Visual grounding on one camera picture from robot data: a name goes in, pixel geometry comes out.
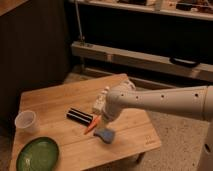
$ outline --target orange object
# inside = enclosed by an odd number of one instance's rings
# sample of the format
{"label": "orange object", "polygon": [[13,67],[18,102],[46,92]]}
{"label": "orange object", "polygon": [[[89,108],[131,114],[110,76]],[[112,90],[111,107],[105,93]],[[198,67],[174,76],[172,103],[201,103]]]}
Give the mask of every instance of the orange object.
{"label": "orange object", "polygon": [[90,132],[91,130],[93,130],[93,128],[95,128],[97,126],[97,124],[100,121],[100,119],[101,119],[101,115],[98,115],[95,119],[93,119],[93,121],[91,122],[91,124],[85,130],[84,134],[86,135],[88,132]]}

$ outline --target table leg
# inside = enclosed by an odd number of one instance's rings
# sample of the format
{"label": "table leg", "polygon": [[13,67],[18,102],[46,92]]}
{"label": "table leg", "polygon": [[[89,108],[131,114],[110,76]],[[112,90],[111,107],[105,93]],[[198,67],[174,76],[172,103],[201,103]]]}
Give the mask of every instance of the table leg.
{"label": "table leg", "polygon": [[144,156],[144,153],[140,153],[140,154],[138,155],[138,158],[136,159],[136,163],[137,163],[137,164],[139,164],[139,163],[141,162],[143,156]]}

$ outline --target wooden table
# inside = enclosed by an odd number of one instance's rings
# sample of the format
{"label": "wooden table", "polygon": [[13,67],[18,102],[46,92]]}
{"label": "wooden table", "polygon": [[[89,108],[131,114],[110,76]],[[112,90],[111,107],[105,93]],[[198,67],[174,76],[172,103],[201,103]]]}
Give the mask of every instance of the wooden table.
{"label": "wooden table", "polygon": [[91,113],[92,105],[105,86],[115,86],[127,79],[125,74],[64,84],[29,92],[21,96],[20,111],[37,113],[40,132],[27,135],[16,131],[10,170],[15,170],[17,156],[30,140],[48,136],[59,145],[56,170],[85,170],[160,147],[161,141],[147,113],[125,109],[109,125],[116,130],[112,144],[104,144],[93,132],[84,135],[85,126],[66,119],[70,107]]}

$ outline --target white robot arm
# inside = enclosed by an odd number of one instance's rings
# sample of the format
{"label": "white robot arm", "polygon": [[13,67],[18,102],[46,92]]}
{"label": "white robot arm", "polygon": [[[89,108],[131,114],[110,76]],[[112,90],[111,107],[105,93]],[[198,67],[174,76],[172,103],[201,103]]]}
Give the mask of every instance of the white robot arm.
{"label": "white robot arm", "polygon": [[[102,120],[97,129],[106,127],[109,122],[117,119],[124,108],[142,108],[212,121],[212,105],[213,86],[136,91],[134,84],[126,80],[106,93],[101,110]],[[213,170],[211,149],[213,149],[213,121],[203,146],[199,171]]]}

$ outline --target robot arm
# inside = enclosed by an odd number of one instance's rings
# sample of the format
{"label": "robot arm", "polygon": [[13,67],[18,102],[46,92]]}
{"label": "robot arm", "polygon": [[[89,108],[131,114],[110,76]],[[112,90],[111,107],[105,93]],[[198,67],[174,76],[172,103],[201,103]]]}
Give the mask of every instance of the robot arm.
{"label": "robot arm", "polygon": [[213,86],[136,91],[130,81],[124,81],[106,94],[102,117],[111,122],[124,108],[142,108],[210,121],[212,101]]}

